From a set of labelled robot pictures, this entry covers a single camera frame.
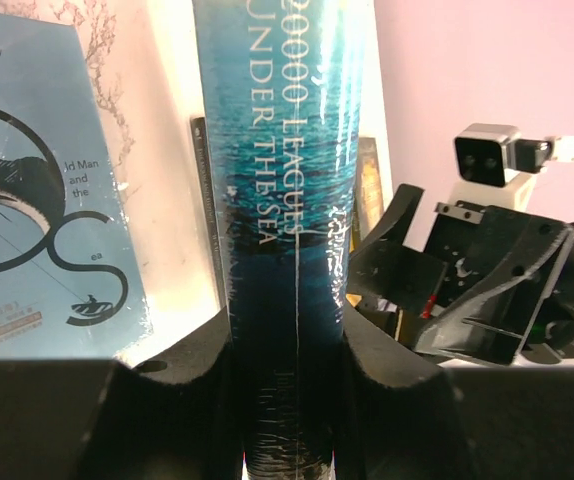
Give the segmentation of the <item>light blue book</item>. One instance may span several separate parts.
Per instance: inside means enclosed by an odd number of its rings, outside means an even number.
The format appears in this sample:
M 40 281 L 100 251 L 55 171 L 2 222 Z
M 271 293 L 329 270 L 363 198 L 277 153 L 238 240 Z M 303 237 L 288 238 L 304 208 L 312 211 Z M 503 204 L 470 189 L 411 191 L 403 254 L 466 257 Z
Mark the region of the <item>light blue book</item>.
M 151 330 L 78 35 L 0 13 L 0 359 L 122 359 Z

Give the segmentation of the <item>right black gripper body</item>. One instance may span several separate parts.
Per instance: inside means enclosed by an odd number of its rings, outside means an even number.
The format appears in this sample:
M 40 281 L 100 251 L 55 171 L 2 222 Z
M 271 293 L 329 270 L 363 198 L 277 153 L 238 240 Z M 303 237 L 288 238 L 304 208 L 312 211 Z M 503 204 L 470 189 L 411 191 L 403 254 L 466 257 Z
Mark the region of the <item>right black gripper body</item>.
M 440 203 L 425 253 L 446 263 L 421 327 L 424 354 L 513 360 L 574 342 L 574 222 Z

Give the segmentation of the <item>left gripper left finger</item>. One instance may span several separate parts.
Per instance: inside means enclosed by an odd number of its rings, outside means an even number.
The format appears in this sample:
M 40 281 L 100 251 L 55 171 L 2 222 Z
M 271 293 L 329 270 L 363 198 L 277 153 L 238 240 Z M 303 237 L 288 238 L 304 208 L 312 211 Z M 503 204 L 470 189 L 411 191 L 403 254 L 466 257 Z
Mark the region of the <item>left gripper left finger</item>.
M 135 368 L 0 360 L 0 479 L 238 479 L 225 312 Z

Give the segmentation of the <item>teal sea cover book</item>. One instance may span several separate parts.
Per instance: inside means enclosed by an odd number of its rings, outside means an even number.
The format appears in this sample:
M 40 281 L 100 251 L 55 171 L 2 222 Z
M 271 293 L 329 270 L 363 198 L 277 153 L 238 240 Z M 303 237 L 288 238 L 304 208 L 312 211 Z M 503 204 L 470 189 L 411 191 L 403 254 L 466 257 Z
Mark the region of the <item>teal sea cover book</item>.
M 247 472 L 327 479 L 366 6 L 193 9 Z

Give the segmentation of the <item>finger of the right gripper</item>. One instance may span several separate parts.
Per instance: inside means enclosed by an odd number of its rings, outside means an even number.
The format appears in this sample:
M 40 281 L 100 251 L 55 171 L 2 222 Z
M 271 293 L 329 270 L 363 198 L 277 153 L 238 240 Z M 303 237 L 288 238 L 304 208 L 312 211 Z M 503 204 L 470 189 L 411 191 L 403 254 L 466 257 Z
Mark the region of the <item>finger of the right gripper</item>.
M 423 251 L 447 262 L 418 353 L 507 366 L 527 343 L 574 241 L 568 223 L 498 206 L 440 204 Z
M 429 326 L 447 262 L 404 245 L 424 190 L 398 187 L 383 217 L 350 253 L 346 303 L 369 321 L 393 319 L 385 330 L 396 340 L 417 340 Z

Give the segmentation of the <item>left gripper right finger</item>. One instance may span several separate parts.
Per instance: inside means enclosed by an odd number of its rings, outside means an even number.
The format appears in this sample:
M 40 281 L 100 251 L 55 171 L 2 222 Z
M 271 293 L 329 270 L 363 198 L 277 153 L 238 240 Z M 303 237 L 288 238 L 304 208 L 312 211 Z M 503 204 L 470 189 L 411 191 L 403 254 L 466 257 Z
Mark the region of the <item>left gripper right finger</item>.
M 346 306 L 337 404 L 340 479 L 574 479 L 574 367 L 443 368 Z

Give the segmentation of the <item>black Moon and Sixpence book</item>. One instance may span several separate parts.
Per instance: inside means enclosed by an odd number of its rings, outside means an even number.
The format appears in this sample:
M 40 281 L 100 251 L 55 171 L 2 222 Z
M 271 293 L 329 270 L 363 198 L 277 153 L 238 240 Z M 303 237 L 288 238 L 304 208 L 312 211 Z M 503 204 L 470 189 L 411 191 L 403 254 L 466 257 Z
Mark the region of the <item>black Moon and Sixpence book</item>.
M 192 117 L 190 119 L 190 128 L 200 183 L 200 191 L 203 201 L 206 230 L 211 249 L 211 259 L 216 291 L 219 304 L 221 307 L 224 307 L 226 305 L 226 288 L 223 277 L 223 266 L 219 245 L 218 223 L 214 201 L 211 162 L 205 117 Z

